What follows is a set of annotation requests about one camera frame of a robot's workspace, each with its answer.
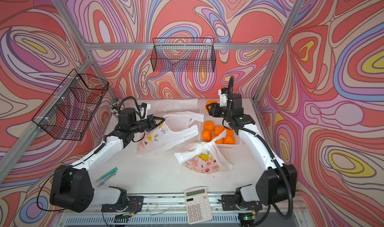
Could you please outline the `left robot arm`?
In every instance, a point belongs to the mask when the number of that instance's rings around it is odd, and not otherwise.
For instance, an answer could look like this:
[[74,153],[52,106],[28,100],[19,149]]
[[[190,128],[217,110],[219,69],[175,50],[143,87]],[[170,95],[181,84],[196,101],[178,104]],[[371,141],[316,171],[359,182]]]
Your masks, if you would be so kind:
[[153,115],[139,119],[134,108],[123,109],[114,130],[98,147],[70,166],[61,165],[55,170],[50,204],[77,213],[90,206],[124,211],[129,205],[125,189],[94,187],[91,179],[111,157],[132,143],[136,134],[149,133],[164,122],[165,118]]

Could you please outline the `white printed plastic bag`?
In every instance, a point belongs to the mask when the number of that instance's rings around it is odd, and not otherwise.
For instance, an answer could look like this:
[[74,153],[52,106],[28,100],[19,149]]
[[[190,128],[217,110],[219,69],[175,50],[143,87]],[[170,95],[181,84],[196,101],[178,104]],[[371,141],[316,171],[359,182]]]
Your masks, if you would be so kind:
[[175,153],[179,165],[185,166],[191,171],[201,174],[213,174],[218,172],[230,172],[233,165],[222,155],[216,141],[226,137],[222,131],[210,142],[192,143],[185,147],[185,151]]

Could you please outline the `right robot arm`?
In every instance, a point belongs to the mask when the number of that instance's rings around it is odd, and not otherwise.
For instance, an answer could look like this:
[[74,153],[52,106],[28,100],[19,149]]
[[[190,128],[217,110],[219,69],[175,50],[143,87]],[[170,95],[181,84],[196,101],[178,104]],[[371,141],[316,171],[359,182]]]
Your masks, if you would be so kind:
[[255,183],[236,189],[235,202],[244,209],[252,202],[274,208],[284,220],[291,218],[297,185],[297,169],[285,164],[261,136],[255,120],[244,113],[240,94],[228,88],[219,91],[219,102],[206,104],[211,117],[221,118],[251,151],[258,167]]

